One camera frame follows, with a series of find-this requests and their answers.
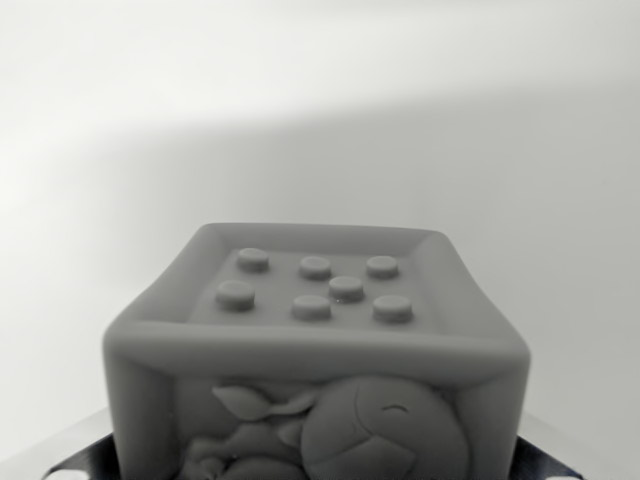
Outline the gripper right finger with black rubber pad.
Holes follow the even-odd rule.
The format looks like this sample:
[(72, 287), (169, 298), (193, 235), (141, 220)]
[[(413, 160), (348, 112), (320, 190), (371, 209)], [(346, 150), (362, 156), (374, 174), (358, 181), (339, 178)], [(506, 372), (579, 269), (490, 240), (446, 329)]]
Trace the gripper right finger with black rubber pad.
[(513, 459), (514, 479), (638, 479), (555, 427), (523, 413)]

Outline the gripper left finger with black rubber pad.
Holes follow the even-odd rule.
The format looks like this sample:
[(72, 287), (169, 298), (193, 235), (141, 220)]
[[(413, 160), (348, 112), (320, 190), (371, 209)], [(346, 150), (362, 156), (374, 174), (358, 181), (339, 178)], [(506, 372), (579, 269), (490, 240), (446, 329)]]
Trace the gripper left finger with black rubber pad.
[(2, 479), (118, 479), (108, 408), (1, 462)]

